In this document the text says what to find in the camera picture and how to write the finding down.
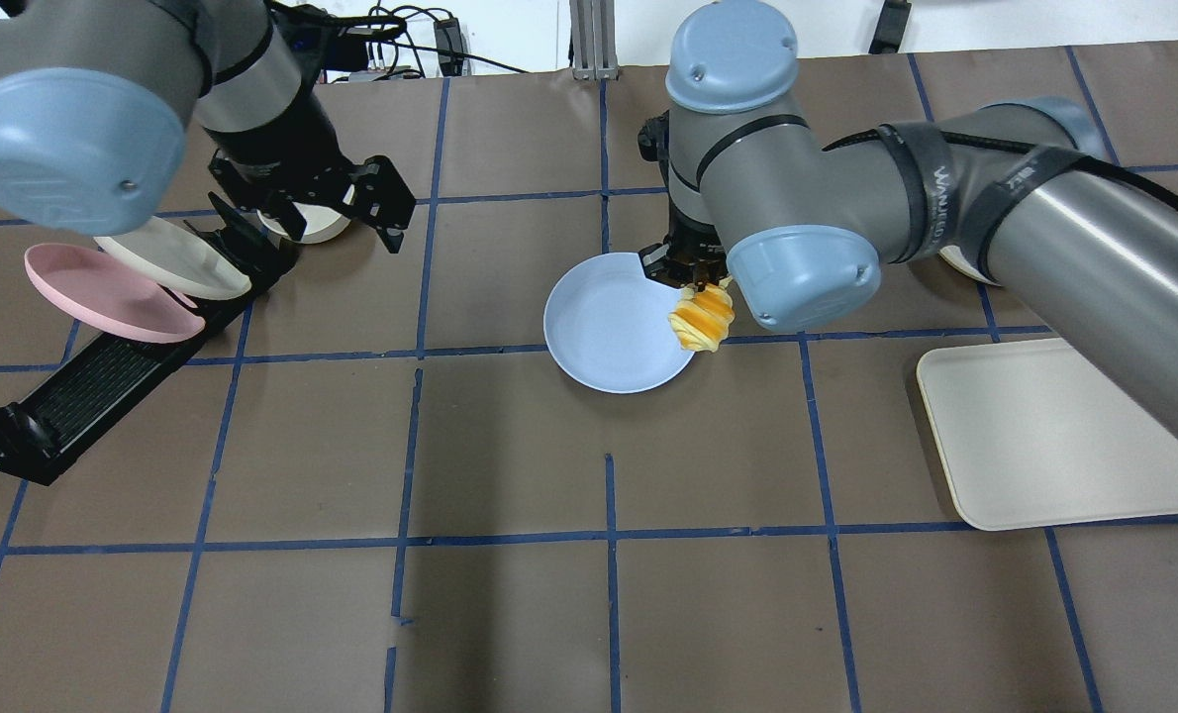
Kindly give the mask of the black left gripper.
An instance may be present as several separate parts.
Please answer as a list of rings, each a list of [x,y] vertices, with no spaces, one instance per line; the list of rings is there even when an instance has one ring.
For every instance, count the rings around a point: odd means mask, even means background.
[[[257,229],[244,217],[252,209],[266,214],[282,230],[282,240],[304,243],[307,220],[292,202],[331,207],[350,220],[372,229],[388,253],[403,247],[412,220],[416,197],[408,181],[386,156],[372,156],[355,165],[332,151],[305,159],[282,159],[267,165],[245,165],[217,150],[209,161],[221,194],[216,194],[216,211],[224,231],[253,239]],[[353,189],[352,199],[348,192]]]

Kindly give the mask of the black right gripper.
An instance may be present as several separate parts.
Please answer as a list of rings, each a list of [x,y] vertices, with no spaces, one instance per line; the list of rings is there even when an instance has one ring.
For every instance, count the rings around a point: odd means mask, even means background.
[[[722,288],[729,279],[728,257],[715,230],[671,223],[664,240],[638,250],[638,260],[646,278],[666,288]]]

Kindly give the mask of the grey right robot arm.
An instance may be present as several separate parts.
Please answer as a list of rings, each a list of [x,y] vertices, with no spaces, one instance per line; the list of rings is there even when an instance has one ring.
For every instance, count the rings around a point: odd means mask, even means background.
[[[796,48],[761,1],[680,24],[670,108],[638,132],[669,213],[638,255],[647,278],[730,278],[757,325],[801,334],[869,302],[888,263],[953,247],[1178,440],[1178,194],[1105,161],[1087,113],[1058,95],[823,148],[792,91]]]

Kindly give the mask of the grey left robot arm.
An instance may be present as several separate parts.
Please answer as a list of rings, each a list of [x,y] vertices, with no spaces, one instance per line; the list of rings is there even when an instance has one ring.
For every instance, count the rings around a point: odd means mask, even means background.
[[[416,198],[393,161],[353,161],[315,90],[348,29],[278,1],[5,1],[0,19],[0,209],[77,235],[148,222],[197,126],[229,206],[303,240],[303,207],[372,229],[397,253]]]

